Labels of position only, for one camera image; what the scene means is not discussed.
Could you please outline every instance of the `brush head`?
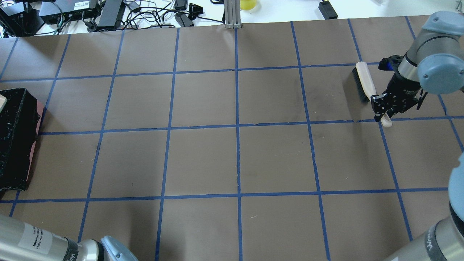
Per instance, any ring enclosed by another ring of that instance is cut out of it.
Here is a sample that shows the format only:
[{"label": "brush head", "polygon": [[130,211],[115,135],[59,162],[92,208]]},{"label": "brush head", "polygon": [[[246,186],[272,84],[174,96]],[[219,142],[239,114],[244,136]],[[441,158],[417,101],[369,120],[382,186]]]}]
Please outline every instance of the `brush head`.
[{"label": "brush head", "polygon": [[358,89],[359,98],[361,99],[362,102],[368,103],[370,100],[369,100],[369,97],[367,97],[367,95],[364,93],[361,80],[359,79],[358,70],[356,69],[356,67],[353,69],[352,72],[353,72],[354,81],[356,82],[356,88]]}]

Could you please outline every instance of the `yellow object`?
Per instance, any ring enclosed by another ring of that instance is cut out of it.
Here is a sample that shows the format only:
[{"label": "yellow object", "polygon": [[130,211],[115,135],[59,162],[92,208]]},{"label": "yellow object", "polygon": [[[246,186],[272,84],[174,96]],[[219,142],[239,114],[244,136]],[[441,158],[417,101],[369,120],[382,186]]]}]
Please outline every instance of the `yellow object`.
[{"label": "yellow object", "polygon": [[256,6],[256,0],[240,0],[240,9],[251,10]]}]

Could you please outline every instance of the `metal post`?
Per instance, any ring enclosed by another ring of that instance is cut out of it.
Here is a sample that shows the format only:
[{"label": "metal post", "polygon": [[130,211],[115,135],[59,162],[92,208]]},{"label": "metal post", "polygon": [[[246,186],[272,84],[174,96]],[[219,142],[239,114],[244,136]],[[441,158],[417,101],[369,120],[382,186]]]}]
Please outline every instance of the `metal post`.
[{"label": "metal post", "polygon": [[240,0],[224,0],[226,28],[242,28],[240,19]]}]

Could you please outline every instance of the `brush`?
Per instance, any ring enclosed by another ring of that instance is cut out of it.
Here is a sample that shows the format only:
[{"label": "brush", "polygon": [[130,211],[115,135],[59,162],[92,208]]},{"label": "brush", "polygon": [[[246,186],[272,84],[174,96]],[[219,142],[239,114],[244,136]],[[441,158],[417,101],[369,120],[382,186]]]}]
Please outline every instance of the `brush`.
[{"label": "brush", "polygon": [[[372,81],[367,63],[358,62],[356,67],[353,69],[353,76],[361,101],[369,102],[370,97],[372,95],[376,95],[377,91],[375,90],[374,82]],[[392,126],[392,121],[386,113],[382,116],[380,122],[382,122],[384,127],[389,128]]]}]

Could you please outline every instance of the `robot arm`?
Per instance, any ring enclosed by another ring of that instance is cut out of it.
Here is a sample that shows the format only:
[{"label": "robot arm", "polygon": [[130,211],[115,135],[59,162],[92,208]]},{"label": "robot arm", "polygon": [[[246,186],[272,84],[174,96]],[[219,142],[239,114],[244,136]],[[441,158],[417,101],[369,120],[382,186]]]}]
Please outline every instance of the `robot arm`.
[{"label": "robot arm", "polygon": [[371,97],[375,120],[378,122],[385,113],[390,117],[403,113],[416,104],[419,109],[427,93],[464,89],[464,51],[458,42],[463,34],[464,16],[436,12],[422,26],[404,57],[384,58],[379,69],[394,71],[394,75],[382,94]]}]

